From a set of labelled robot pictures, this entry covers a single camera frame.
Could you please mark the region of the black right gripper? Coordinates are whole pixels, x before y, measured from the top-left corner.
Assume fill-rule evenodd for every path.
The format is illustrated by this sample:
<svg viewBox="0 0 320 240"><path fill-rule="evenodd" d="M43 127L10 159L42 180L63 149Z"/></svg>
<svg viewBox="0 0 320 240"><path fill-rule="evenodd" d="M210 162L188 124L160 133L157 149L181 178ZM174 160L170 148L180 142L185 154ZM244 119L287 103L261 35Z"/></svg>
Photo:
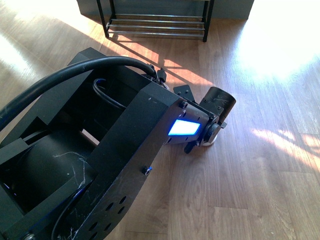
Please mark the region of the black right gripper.
<svg viewBox="0 0 320 240"><path fill-rule="evenodd" d="M210 125L206 126L203 132L201 133L200 137L197 140L188 142L187 145L184 147L185 153L190 153L192 149L197 146L201 147L200 144L204 138L210 138L217 136L221 129L224 129L227 126L227 123L220 122L218 120L213 121Z"/></svg>

